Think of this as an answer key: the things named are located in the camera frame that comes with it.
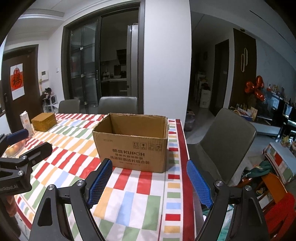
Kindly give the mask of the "grey chair far left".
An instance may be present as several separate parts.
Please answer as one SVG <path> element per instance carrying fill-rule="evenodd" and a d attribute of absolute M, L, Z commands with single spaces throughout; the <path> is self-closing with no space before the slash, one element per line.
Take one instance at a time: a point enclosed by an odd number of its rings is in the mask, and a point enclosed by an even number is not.
<path fill-rule="evenodd" d="M 58 113 L 72 114 L 80 113 L 80 101 L 79 99 L 69 99 L 60 101 L 58 107 Z"/>

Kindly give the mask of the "white orange carton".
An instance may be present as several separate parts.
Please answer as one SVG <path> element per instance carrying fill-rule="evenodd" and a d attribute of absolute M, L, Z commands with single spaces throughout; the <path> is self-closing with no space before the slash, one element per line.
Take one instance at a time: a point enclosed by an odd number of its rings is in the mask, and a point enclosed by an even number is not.
<path fill-rule="evenodd" d="M 32 129 L 32 125 L 31 125 L 27 111 L 24 111 L 23 113 L 20 114 L 20 119 L 21 119 L 23 128 L 25 128 L 28 131 L 29 137 L 32 137 L 34 135 L 34 131 Z"/>

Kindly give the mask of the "colourful checkered tablecloth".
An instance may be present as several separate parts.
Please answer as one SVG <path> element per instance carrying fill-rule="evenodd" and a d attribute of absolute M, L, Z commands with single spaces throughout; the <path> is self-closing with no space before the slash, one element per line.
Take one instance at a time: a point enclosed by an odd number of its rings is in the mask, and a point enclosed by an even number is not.
<path fill-rule="evenodd" d="M 57 114 L 57 124 L 36 131 L 22 151 L 43 142 L 50 157 L 33 167 L 32 190 L 15 196 L 17 240 L 28 240 L 37 207 L 48 185 L 65 187 L 85 178 L 101 163 L 92 136 L 100 114 Z M 104 193 L 91 209 L 106 240 L 194 240 L 192 187 L 186 173 L 188 151 L 180 120 L 168 121 L 166 172 L 115 167 Z"/>

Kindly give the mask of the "orange fruit basket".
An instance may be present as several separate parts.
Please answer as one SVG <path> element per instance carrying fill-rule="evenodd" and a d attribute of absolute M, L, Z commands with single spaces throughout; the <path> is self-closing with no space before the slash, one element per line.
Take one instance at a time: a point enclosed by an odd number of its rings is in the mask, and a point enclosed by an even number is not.
<path fill-rule="evenodd" d="M 13 144 L 12 146 L 9 146 L 6 151 L 4 152 L 4 154 L 6 155 L 6 157 L 8 158 L 12 158 L 14 156 L 16 156 L 25 146 L 26 144 L 26 139 L 19 141 L 15 144 Z"/>

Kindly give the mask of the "grey chair right side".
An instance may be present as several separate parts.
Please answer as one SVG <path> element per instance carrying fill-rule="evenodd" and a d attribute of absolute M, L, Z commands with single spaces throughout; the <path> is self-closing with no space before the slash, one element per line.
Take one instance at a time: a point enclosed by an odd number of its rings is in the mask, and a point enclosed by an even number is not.
<path fill-rule="evenodd" d="M 230 185 L 255 136 L 256 128 L 249 121 L 222 108 L 201 141 L 187 145 L 190 160 Z"/>

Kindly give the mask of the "red foil balloon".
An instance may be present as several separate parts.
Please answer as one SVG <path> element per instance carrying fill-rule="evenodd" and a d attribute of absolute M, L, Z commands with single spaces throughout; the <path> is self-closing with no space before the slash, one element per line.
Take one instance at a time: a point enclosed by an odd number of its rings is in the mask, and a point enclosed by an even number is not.
<path fill-rule="evenodd" d="M 265 101 L 265 96 L 261 91 L 263 88 L 264 81 L 263 78 L 259 75 L 255 79 L 255 84 L 252 81 L 246 82 L 244 91 L 246 94 L 253 93 L 257 99 L 263 102 Z"/>

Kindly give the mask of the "grey chair behind table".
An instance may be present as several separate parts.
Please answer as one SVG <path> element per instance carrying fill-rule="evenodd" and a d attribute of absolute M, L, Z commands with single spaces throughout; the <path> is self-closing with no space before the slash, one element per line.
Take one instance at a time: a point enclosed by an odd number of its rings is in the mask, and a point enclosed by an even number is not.
<path fill-rule="evenodd" d="M 138 99 L 133 96 L 104 96 L 98 104 L 99 114 L 138 114 Z"/>

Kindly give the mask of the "red fu door poster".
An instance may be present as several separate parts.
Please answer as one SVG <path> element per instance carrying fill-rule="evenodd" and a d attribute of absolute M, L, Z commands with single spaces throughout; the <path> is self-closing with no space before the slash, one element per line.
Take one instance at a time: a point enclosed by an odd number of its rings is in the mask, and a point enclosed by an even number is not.
<path fill-rule="evenodd" d="M 16 100 L 25 95 L 23 63 L 10 67 L 10 87 L 12 100 Z"/>

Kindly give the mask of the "brown cardboard box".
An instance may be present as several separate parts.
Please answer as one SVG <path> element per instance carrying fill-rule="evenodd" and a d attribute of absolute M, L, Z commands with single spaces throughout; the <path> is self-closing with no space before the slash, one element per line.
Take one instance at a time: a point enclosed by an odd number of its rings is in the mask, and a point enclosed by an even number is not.
<path fill-rule="evenodd" d="M 92 134 L 100 159 L 110 159 L 114 167 L 166 172 L 169 134 L 166 117 L 109 113 Z"/>

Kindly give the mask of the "woven yellow box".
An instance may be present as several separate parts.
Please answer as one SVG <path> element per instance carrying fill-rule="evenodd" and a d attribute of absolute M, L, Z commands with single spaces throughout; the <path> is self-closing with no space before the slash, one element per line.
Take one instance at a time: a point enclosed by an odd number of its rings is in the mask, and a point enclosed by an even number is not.
<path fill-rule="evenodd" d="M 57 124 L 54 113 L 41 113 L 32 119 L 34 130 L 40 132 L 47 132 Z"/>

